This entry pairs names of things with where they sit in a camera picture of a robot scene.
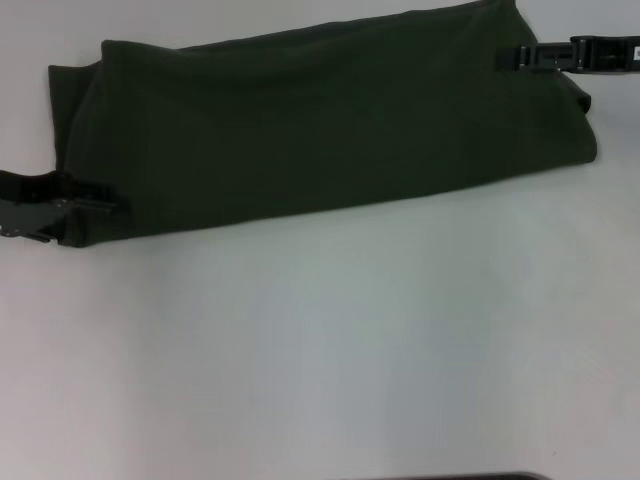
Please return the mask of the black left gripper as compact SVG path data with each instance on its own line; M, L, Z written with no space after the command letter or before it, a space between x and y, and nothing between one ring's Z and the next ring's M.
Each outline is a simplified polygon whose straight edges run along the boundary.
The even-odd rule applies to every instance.
M71 208L108 214L129 210L128 199L108 185L75 181L61 171L27 176L1 171L1 236L71 245L64 224Z

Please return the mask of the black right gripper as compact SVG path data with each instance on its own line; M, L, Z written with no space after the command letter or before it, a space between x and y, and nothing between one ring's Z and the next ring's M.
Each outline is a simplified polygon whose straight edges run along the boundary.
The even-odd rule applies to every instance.
M570 43L500 48L496 51L495 65L504 71L638 73L639 36L575 36Z

